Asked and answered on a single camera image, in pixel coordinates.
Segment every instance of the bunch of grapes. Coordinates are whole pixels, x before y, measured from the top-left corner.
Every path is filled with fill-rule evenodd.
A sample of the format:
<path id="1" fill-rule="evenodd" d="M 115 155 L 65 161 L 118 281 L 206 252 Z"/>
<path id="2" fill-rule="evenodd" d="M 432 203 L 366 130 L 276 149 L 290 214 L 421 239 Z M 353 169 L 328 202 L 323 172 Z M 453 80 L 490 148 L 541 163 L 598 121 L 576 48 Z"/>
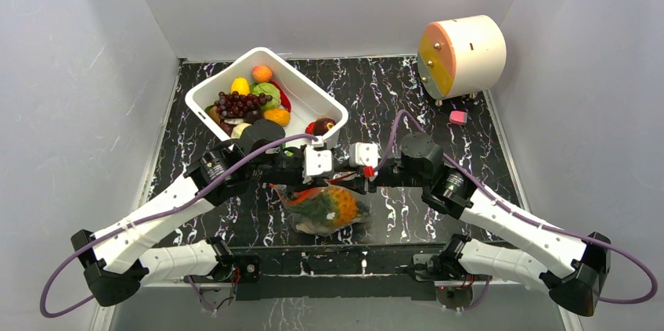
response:
<path id="1" fill-rule="evenodd" d="M 240 95 L 237 91 L 232 94 L 219 92 L 219 101 L 215 102 L 215 108 L 222 118 L 242 118 L 247 112 L 259 110 L 270 101 L 272 96 L 262 92 L 260 95 Z"/>

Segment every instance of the pink block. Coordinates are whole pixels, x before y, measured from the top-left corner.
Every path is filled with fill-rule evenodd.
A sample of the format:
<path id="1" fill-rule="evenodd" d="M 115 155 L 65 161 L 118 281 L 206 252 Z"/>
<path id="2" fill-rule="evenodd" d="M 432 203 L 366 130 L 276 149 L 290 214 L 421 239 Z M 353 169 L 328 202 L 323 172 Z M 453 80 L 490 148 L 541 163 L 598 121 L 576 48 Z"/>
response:
<path id="1" fill-rule="evenodd" d="M 465 125 L 468 121 L 468 113 L 462 112 L 460 110 L 453 110 L 449 114 L 449 122 L 457 125 Z"/>

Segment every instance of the red pepper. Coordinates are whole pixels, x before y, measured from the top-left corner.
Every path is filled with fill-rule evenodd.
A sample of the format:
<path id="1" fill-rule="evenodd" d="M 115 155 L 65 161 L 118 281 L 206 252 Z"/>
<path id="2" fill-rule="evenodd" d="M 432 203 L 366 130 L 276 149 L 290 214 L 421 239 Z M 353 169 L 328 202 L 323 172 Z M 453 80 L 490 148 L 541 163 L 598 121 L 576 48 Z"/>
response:
<path id="1" fill-rule="evenodd" d="M 280 98 L 281 98 L 281 105 L 282 105 L 284 108 L 286 108 L 286 110 L 287 110 L 288 112 L 290 112 L 290 111 L 291 111 L 291 102 L 290 102 L 290 101 L 288 100 L 288 98 L 286 97 L 286 94 L 283 93 L 283 90 L 281 89 L 281 87 L 279 87 L 278 84 L 274 83 L 274 81 L 270 81 L 270 82 L 268 82 L 268 83 L 270 83 L 271 85 L 274 85 L 274 87 L 276 87 L 276 89 L 279 90 L 279 94 L 280 94 Z"/>

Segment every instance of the green cabbage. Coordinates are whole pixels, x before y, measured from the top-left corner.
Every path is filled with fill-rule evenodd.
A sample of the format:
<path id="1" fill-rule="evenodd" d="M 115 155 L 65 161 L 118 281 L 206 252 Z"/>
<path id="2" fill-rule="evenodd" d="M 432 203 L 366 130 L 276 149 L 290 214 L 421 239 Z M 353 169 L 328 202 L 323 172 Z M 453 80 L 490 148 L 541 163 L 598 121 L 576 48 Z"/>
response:
<path id="1" fill-rule="evenodd" d="M 271 95 L 272 100 L 267 102 L 264 106 L 261 107 L 261 110 L 271 110 L 277 108 L 281 104 L 281 93 L 275 85 L 270 83 L 257 83 L 253 87 L 250 87 L 251 93 L 258 96 L 262 93 L 266 95 Z"/>

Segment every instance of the black marble surface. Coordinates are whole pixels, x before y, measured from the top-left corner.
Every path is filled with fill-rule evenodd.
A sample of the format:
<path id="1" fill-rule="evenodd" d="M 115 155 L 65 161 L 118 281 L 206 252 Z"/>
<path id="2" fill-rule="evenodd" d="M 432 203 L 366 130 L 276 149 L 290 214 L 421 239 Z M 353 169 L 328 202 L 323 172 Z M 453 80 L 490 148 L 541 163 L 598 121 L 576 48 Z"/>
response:
<path id="1" fill-rule="evenodd" d="M 392 119 L 398 110 L 405 109 L 457 162 L 501 196 L 518 202 L 481 93 L 475 100 L 457 98 L 446 100 L 440 107 L 435 106 L 417 80 L 414 57 L 313 59 L 289 63 L 348 109 L 349 120 L 339 138 L 342 154 L 347 152 L 351 142 L 379 142 L 385 146 Z M 153 177 L 153 195 L 166 189 L 193 157 L 218 143 L 188 109 L 184 98 L 194 85 L 228 65 L 182 65 Z M 467 111 L 467 125 L 451 124 L 448 121 L 451 110 Z M 403 137 L 409 130 L 410 126 L 403 124 L 398 137 Z M 396 188 L 358 196 L 370 205 L 371 219 L 321 238 L 294 232 L 277 195 L 270 188 L 256 185 L 242 196 L 185 223 L 159 246 L 195 243 L 211 236 L 223 237 L 230 246 L 444 243 L 453 233 L 459 232 L 480 240 L 495 239 L 487 231 L 429 209 L 420 200 L 420 194 L 419 189 Z"/>

